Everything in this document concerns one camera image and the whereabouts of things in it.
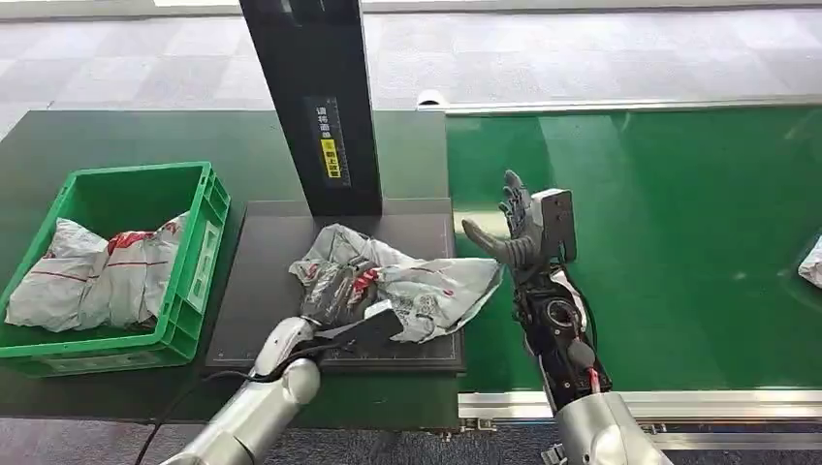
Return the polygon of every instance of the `warning label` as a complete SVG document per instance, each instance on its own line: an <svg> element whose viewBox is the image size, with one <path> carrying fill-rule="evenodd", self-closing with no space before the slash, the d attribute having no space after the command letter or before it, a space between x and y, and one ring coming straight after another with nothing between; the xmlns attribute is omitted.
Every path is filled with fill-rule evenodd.
<svg viewBox="0 0 822 465"><path fill-rule="evenodd" d="M305 100L326 184L329 187L350 187L351 178L348 173L348 161L345 158L336 98L306 97Z"/></svg>

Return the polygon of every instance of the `black pole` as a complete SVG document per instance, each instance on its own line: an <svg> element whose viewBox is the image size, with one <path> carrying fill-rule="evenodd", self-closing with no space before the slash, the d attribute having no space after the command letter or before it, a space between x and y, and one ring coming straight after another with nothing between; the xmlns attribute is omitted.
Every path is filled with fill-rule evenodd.
<svg viewBox="0 0 822 465"><path fill-rule="evenodd" d="M314 216L381 215L359 0L240 0Z"/></svg>

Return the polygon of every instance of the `black cable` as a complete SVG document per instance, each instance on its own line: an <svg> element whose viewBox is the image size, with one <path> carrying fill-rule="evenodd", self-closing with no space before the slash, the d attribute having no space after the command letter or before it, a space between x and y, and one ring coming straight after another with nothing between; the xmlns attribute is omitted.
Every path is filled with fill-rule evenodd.
<svg viewBox="0 0 822 465"><path fill-rule="evenodd" d="M154 440L154 437L157 436L157 432L160 431L160 427L168 421L169 417L174 412L174 409L188 397L189 394L194 392L195 389L199 388L200 386L208 383L209 381L217 380L220 378L241 378L245 381L249 381L252 383L273 383L279 380L282 377L283 372L288 368L289 365L297 361L299 358L308 358L310 356L314 356L320 354L324 351L330 349L337 349L342 347L339 343L334 344L327 344L324 346L314 346L309 347L308 349L303 349L301 351L296 351L293 354L287 356L283 361L281 361L277 366L271 370L271 372L264 376L252 376L247 373L242 373L240 371L234 370L226 370L226 371L218 371L211 375L206 376L205 378L201 378L196 380L192 383L189 387L187 387L184 391L182 391L170 404L166 407L166 410L157 417L154 421L154 429L151 430L151 433L148 434L148 437L145 438L145 443L142 444L142 448L140 449L140 453L137 455L137 459L134 461L134 465L140 465L142 463L142 458L145 457L145 453L148 452L148 448L151 446L151 441Z"/></svg>
<svg viewBox="0 0 822 465"><path fill-rule="evenodd" d="M157 436L157 432L160 431L160 427L168 421L169 417L171 416L174 409L177 405L180 404L189 394L194 392L195 389L199 388L201 385L208 383L209 381L216 380L219 378L242 378L246 381L253 381L254 379L242 372L239 371L218 371L212 375L206 376L205 378L201 378L196 380L192 383L189 387L187 387L183 392L181 392L170 404L166 407L166 410L157 417L157 420L154 421L154 429L151 430L151 433L145 438L145 443L142 444L142 449L140 449L140 453L137 455L137 459L134 461L135 465L140 465L142 463L142 458L145 456L145 453L148 452L148 447L151 446L151 441L154 440L154 436Z"/></svg>
<svg viewBox="0 0 822 465"><path fill-rule="evenodd" d="M580 300L583 302L583 305L585 306L585 313L588 315L588 319L590 320L590 326L591 326L591 344L593 345L593 349L596 350L596 348L597 348L596 320L594 320L594 317L593 317L593 310L591 309L590 304L588 303L588 299L585 298L585 294L583 294L583 290L579 286L577 286L577 283L575 283L574 280L571 278L571 273L568 272L568 268L566 268L564 264L560 264L559 268L561 268L562 271L565 272L565 279L568 281L568 284L570 284L574 289L577 290L577 294L580 295Z"/></svg>

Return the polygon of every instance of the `black pad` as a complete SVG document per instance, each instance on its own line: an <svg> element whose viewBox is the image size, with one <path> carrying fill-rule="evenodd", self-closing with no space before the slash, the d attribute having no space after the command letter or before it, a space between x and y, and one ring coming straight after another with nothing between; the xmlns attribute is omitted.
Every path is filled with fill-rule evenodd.
<svg viewBox="0 0 822 465"><path fill-rule="evenodd" d="M419 259L453 257L449 199L385 201L381 217L312 217L304 202L253 201L211 337L206 370L248 369L274 327L300 312L302 285L288 266L325 226L339 223ZM376 350L332 351L333 371L464 371L462 331L425 344L390 342Z"/></svg>

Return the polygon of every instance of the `crumpled package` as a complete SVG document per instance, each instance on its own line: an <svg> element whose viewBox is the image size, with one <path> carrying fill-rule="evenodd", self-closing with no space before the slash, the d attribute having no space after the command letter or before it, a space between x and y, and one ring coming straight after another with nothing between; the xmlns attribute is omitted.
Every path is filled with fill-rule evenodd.
<svg viewBox="0 0 822 465"><path fill-rule="evenodd" d="M187 216L157 232L123 232L110 241L58 218L46 254L9 299L6 323L53 332L150 323L159 315Z"/></svg>
<svg viewBox="0 0 822 465"><path fill-rule="evenodd" d="M502 278L501 266L492 259L417 260L338 224L323 228L308 253L292 263L289 271L306 287L309 298L315 295L312 291L318 282L330 283L332 293L326 295L344 302L339 308L348 310L347 315L334 317L336 324L361 320L377 307L385 308L389 301L403 325L403 332L392 339L418 343L463 327L477 315ZM370 307L363 308L352 295L362 298L370 283L376 296Z"/></svg>
<svg viewBox="0 0 822 465"><path fill-rule="evenodd" d="M798 271L800 276L822 289L822 235L819 236L816 245L810 249L807 257L799 264Z"/></svg>
<svg viewBox="0 0 822 465"><path fill-rule="evenodd" d="M160 314L188 212L157 232L121 232L98 254L79 305L76 329L125 327Z"/></svg>
<svg viewBox="0 0 822 465"><path fill-rule="evenodd" d="M105 239L71 220L58 218L46 254L23 276L9 298L6 323L64 331L79 325L78 307Z"/></svg>

